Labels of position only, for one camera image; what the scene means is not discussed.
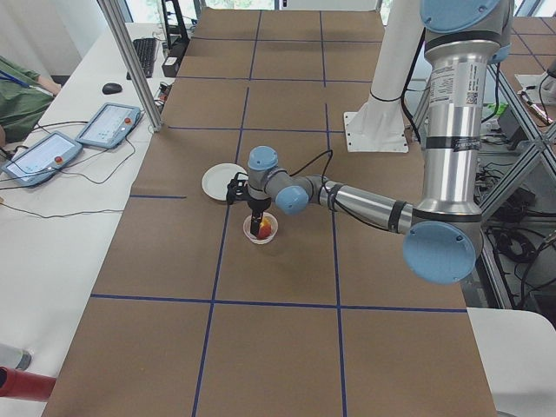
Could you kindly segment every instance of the black mouse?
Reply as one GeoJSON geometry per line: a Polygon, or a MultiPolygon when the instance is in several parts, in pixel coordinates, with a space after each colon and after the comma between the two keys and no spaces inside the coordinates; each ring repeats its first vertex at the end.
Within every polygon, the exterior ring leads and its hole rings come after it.
{"type": "Polygon", "coordinates": [[[115,94],[122,91],[122,86],[116,83],[104,84],[103,94],[115,94]]]}

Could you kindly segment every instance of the white wall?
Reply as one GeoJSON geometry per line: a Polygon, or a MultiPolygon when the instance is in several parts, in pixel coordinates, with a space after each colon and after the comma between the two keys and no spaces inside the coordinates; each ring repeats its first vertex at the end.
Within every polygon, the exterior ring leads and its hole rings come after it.
{"type": "Polygon", "coordinates": [[[1,0],[0,55],[70,75],[105,27],[96,0],[1,0]]]}

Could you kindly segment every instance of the black keyboard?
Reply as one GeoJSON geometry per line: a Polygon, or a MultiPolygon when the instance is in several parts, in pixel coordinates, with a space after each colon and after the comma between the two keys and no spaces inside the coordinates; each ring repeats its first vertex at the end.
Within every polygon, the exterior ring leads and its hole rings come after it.
{"type": "MultiPolygon", "coordinates": [[[[156,39],[153,37],[136,39],[133,41],[133,47],[136,49],[142,72],[147,78],[151,78],[153,76],[153,68],[156,58],[156,39]]],[[[131,79],[129,72],[126,78],[128,80],[131,79]]]]}

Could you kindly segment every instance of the white desk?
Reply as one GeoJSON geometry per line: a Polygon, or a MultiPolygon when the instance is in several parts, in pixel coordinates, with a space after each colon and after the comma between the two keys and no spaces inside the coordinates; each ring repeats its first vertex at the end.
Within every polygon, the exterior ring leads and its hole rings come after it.
{"type": "MultiPolygon", "coordinates": [[[[132,39],[150,37],[155,30],[154,24],[129,25],[132,39]]],[[[155,74],[148,80],[153,94],[160,81],[173,82],[173,79],[163,78],[162,62],[162,47],[159,47],[155,74]]],[[[40,123],[89,120],[105,102],[141,106],[131,81],[125,76],[125,66],[107,30],[40,123]],[[105,96],[101,92],[105,83],[120,83],[123,92],[105,96]]],[[[59,130],[74,136],[81,128],[61,127],[59,130]]],[[[25,144],[35,143],[45,135],[41,131],[31,134],[25,144]]],[[[10,206],[42,215],[105,208],[122,210],[150,137],[149,121],[144,117],[129,136],[136,153],[102,185],[78,176],[57,174],[35,189],[0,190],[0,196],[10,206]]],[[[118,148],[69,170],[102,180],[131,151],[131,146],[123,142],[118,148]]],[[[75,162],[98,152],[86,149],[75,162]]],[[[0,175],[0,179],[6,178],[5,174],[0,175]]],[[[15,185],[12,181],[0,182],[0,188],[15,185]]],[[[3,260],[0,267],[0,341],[26,348],[33,354],[30,372],[57,376],[60,371],[120,216],[114,213],[44,220],[0,206],[3,260]]],[[[35,417],[43,409],[43,403],[0,398],[1,417],[35,417]]]]}

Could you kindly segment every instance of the white bowl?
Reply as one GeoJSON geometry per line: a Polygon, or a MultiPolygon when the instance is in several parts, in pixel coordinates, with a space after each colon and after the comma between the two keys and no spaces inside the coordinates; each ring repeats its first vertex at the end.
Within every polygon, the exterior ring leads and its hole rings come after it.
{"type": "Polygon", "coordinates": [[[267,237],[266,239],[258,239],[255,236],[251,235],[251,232],[249,232],[249,230],[251,229],[251,216],[248,215],[247,218],[245,219],[245,222],[243,222],[243,233],[245,234],[245,236],[247,236],[247,238],[254,244],[256,245],[264,245],[265,243],[269,243],[270,241],[272,241],[275,238],[276,232],[278,231],[278,221],[276,220],[276,218],[271,215],[270,213],[264,213],[262,215],[263,219],[268,219],[270,221],[270,228],[271,228],[271,232],[270,232],[270,236],[267,237]]]}

